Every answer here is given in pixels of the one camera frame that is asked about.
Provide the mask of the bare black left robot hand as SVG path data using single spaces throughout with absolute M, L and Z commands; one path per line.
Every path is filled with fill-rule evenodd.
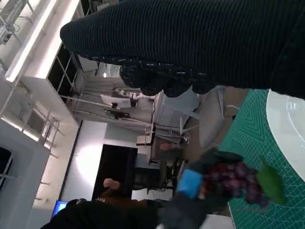
M 211 148 L 203 153 L 199 159 L 190 161 L 182 173 L 176 191 L 185 194 L 190 199 L 195 199 L 204 182 L 204 176 L 209 170 L 220 163 L 234 164 L 243 161 L 241 155 L 219 151 Z

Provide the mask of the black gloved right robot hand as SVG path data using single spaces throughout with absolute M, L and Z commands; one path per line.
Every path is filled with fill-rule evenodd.
M 127 0 L 65 24 L 79 56 L 120 67 L 144 95 L 217 86 L 305 96 L 302 0 Z

